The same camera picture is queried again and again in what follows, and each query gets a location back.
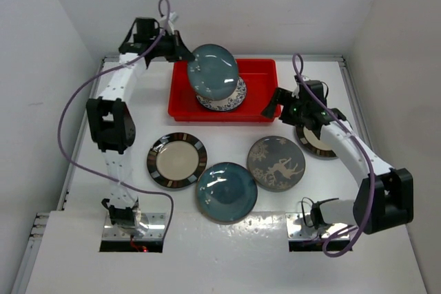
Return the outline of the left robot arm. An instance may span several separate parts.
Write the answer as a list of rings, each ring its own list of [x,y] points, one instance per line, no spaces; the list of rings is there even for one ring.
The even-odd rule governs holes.
[[[141,221],[139,196],[128,188],[132,178],[131,147],[136,127],[128,103],[139,77],[150,62],[163,57],[171,63],[190,61],[193,54],[174,29],[176,15],[134,20],[119,47],[119,63],[110,72],[104,90],[86,103],[86,113],[92,140],[101,151],[110,177],[110,198],[103,201],[111,223],[125,229],[135,229]]]

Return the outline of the small teal plate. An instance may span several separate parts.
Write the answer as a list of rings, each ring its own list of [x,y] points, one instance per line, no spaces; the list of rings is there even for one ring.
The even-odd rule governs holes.
[[[238,84],[238,64],[223,46],[200,45],[192,52],[195,59],[187,64],[187,77],[197,95],[211,101],[230,96]]]

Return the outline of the blue floral plate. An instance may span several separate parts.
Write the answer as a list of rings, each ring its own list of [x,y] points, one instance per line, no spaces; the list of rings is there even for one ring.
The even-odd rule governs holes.
[[[215,112],[230,112],[238,108],[247,96],[247,86],[240,77],[236,89],[227,98],[219,101],[211,101],[208,98],[197,95],[196,100],[205,108]]]

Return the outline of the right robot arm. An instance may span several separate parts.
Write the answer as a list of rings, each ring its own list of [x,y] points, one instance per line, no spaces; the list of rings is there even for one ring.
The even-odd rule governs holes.
[[[328,145],[358,185],[354,200],[331,198],[313,203],[311,226],[343,223],[373,234],[413,221],[413,176],[378,157],[339,109],[327,108],[320,81],[299,83],[295,92],[277,87],[262,116],[271,118],[278,106],[283,108],[279,117],[283,123],[306,128]]]

